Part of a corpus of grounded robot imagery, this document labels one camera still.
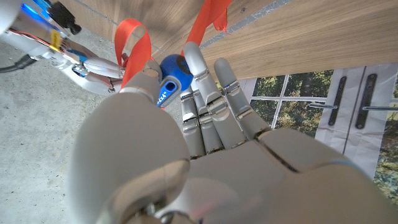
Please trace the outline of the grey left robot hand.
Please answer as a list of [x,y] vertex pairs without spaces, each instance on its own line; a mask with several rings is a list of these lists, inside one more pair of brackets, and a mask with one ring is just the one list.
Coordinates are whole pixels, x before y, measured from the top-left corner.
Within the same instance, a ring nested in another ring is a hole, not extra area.
[[155,104],[161,71],[150,60],[80,127],[67,180],[71,223],[397,222],[354,162],[306,134],[270,128],[227,60],[215,62],[214,76],[196,43],[183,52],[221,148],[193,155],[200,138]]

